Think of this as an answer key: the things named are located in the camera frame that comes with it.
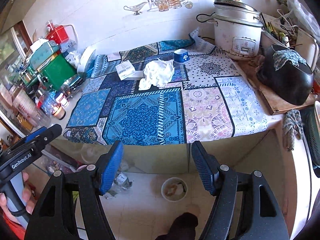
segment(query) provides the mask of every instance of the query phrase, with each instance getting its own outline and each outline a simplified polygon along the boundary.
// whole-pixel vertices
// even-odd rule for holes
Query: small white box
[[[129,60],[116,66],[120,80],[130,77],[136,70]]]
[[[136,70],[130,77],[127,77],[125,80],[141,80],[143,79],[143,70]]]

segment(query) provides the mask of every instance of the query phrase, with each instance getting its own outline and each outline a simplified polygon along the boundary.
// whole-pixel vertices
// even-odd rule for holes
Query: white plate
[[[77,68],[77,73],[87,72],[91,65],[91,62],[95,60],[95,57],[96,57],[95,48],[93,46],[87,47],[80,59],[80,62]]]

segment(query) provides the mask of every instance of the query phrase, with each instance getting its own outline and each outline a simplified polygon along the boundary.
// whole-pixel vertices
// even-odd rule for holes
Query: tissue
[[[35,41],[31,46],[30,49],[32,50],[33,53],[36,52],[37,49],[39,49],[41,47],[42,44],[44,44],[45,42],[47,42],[49,40],[47,39],[39,39],[37,41]]]
[[[139,90],[148,90],[151,85],[163,87],[171,82],[173,73],[173,59],[169,61],[153,60],[143,70],[145,78],[140,80]]]

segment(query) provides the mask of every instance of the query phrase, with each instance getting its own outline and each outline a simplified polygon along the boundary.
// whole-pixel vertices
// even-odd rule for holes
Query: kitchen counter
[[[164,87],[139,91],[139,81],[120,81],[115,66],[130,60],[136,70],[155,59],[173,59],[186,48],[190,61],[174,65]],[[271,117],[245,74],[223,50],[202,40],[161,41],[111,55],[98,55],[90,81],[71,99],[67,116],[55,121],[76,143],[172,145],[212,141],[272,129]]]

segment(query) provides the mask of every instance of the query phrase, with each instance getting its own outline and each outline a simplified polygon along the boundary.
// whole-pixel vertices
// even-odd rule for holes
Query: wooden cutting board
[[[307,106],[311,106],[315,103],[314,96],[310,94],[303,105],[292,105],[279,97],[271,88],[262,84],[256,75],[257,68],[250,66],[248,61],[238,61],[238,65],[246,74],[247,80],[251,86],[260,94],[271,115],[284,114],[291,109],[304,109]]]

